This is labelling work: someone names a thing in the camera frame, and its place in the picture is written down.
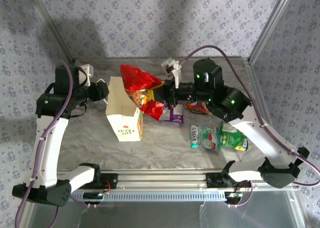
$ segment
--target white cardboard box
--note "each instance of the white cardboard box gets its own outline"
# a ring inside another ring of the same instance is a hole
[[[105,114],[119,141],[140,141],[143,112],[125,92],[121,77],[110,78],[108,105]]]

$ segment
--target snack bag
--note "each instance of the snack bag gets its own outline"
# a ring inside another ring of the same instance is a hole
[[[145,114],[159,120],[164,104],[155,101],[153,89],[162,86],[163,80],[127,64],[121,64],[120,71],[124,90],[135,105]]]
[[[175,107],[171,107],[171,108],[168,107],[168,104],[165,104],[159,121],[183,124],[184,123],[183,103],[178,102]]]
[[[203,147],[211,150],[220,150],[219,131],[217,128],[207,128],[198,125],[190,127],[191,149]]]
[[[212,112],[207,109],[207,104],[204,102],[187,103],[185,109],[189,109],[192,113],[195,114],[213,115]]]
[[[248,139],[239,130],[230,124],[221,124],[220,145],[230,147],[236,150],[247,151]]]

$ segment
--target patterned wallpaper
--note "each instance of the patterned wallpaper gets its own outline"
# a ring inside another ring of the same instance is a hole
[[[254,68],[274,128],[320,167],[320,0],[290,0]],[[319,177],[304,165],[299,179]],[[320,188],[302,193],[320,227]]]
[[[31,0],[0,0],[0,227],[13,227],[20,199],[11,195],[29,168],[36,99],[62,58]]]
[[[248,57],[277,0],[43,0],[76,59]],[[199,56],[220,54],[204,50]]]

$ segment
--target green snack bag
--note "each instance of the green snack bag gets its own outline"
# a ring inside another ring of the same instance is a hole
[[[219,129],[199,125],[190,126],[191,149],[203,147],[211,150],[219,148]]]
[[[220,145],[230,147],[236,150],[247,151],[248,139],[239,130],[230,124],[221,124]]]

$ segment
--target wire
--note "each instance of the wire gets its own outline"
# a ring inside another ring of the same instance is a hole
[[[239,188],[241,188],[240,185],[244,186],[244,182],[243,181],[238,182],[238,184],[236,185],[236,188],[234,189],[234,192],[236,192]]]
[[[58,214],[59,214],[59,210],[60,210],[60,207],[57,206],[55,209],[55,215],[54,215],[53,221],[51,222],[51,224],[49,225],[48,228],[52,228],[55,225],[55,223],[57,221]]]
[[[104,183],[108,183],[108,190],[107,191],[102,191],[102,193],[105,193],[105,192],[107,192],[107,193],[109,193],[110,191],[111,191],[111,185],[110,185],[110,182],[109,181],[107,181],[106,179],[104,179],[104,180],[102,180],[101,182],[104,182]]]
[[[81,113],[81,114],[76,114],[76,115],[71,115],[70,118],[81,117],[81,116],[83,116],[83,115],[86,113],[86,111],[87,111],[87,105],[85,104],[85,105],[84,105],[84,112],[83,112],[83,113]]]
[[[259,123],[261,125],[261,127],[265,130],[265,132],[268,134],[268,136],[274,141],[276,142],[281,148],[283,148],[288,154],[291,154],[293,156],[295,156],[297,159],[303,161],[304,163],[306,163],[307,165],[309,165],[317,174],[318,176],[320,176],[320,170],[312,163],[310,163],[309,161],[307,161],[307,159],[305,159],[303,156],[299,155],[298,153],[294,152],[293,150],[289,149],[288,147],[286,147],[278,138],[276,138],[271,131],[268,129],[267,124],[264,123],[264,120],[261,116],[260,110],[258,108],[258,105],[255,101],[255,99],[253,98],[253,96],[251,95],[251,93],[249,92],[249,90],[246,88],[246,86],[244,85],[244,83],[242,82],[241,78],[239,77],[238,73],[236,72],[236,69],[234,68],[234,66],[232,65],[230,59],[227,57],[227,55],[217,46],[214,45],[204,45],[202,47],[199,47],[197,49],[195,49],[194,51],[192,51],[188,56],[186,56],[181,62],[180,65],[184,64],[193,54],[195,54],[196,52],[205,49],[205,48],[213,48],[218,50],[222,56],[225,58],[226,62],[229,64],[230,68],[232,69],[236,79],[238,79],[238,81],[240,82],[240,84],[242,85],[243,89],[245,90],[245,92],[247,93],[247,95],[249,96],[253,108],[255,110],[255,113],[257,115],[257,118],[259,120]],[[300,185],[300,186],[307,186],[307,187],[315,187],[315,186],[319,186],[320,185],[320,179],[312,184],[306,184],[306,183],[300,183],[300,182],[293,182],[294,184]]]
[[[70,199],[72,199],[75,203],[79,204],[79,205],[83,205],[83,206],[88,206],[85,203],[82,203],[81,201],[76,200],[76,198],[74,198],[72,195],[70,195]]]
[[[36,147],[36,152],[35,152],[35,157],[34,157],[34,166],[33,166],[33,172],[32,172],[32,176],[31,176],[31,181],[30,181],[30,184],[28,186],[28,188],[26,189],[26,192],[21,200],[21,203],[18,207],[18,210],[16,211],[16,214],[15,214],[15,219],[14,219],[14,226],[15,228],[19,228],[19,223],[20,223],[20,215],[21,215],[21,211],[23,209],[23,207],[25,206],[26,204],[26,201],[27,201],[27,198],[30,194],[30,191],[32,189],[32,186],[34,185],[34,182],[36,180],[36,176],[37,176],[37,169],[38,169],[38,166],[39,166],[39,161],[40,161],[40,153],[41,153],[41,149],[42,149],[42,144],[43,144],[43,141],[45,140],[45,138],[47,137],[49,131],[53,128],[53,126],[55,125],[55,123],[57,122],[57,120],[60,118],[60,116],[62,115],[62,113],[65,111],[69,101],[70,101],[70,98],[71,98],[71,95],[72,95],[72,89],[73,89],[73,78],[72,78],[72,74],[71,74],[71,71],[70,71],[70,68],[69,66],[66,64],[66,62],[62,61],[62,64],[65,66],[66,68],[66,71],[68,73],[68,76],[69,76],[69,90],[68,90],[68,95],[65,99],[65,102],[62,106],[62,108],[60,109],[60,111],[57,113],[57,115],[53,118],[52,122],[49,124],[49,126],[45,129],[45,131],[43,132],[43,134],[41,135],[41,138],[39,139],[39,142],[38,142],[38,145]]]
[[[253,184],[252,184],[252,180],[250,180],[250,186],[251,186],[251,191],[250,191],[250,195],[248,197],[248,199],[246,199],[245,202],[241,203],[241,204],[228,204],[228,206],[234,206],[234,207],[238,207],[238,206],[242,206],[242,205],[245,205],[249,202],[249,200],[251,199],[253,193],[254,193],[254,187],[253,187]]]
[[[99,81],[102,81],[102,82],[104,82],[104,83],[106,84],[105,80],[103,80],[103,79],[98,79],[97,82],[99,82]]]

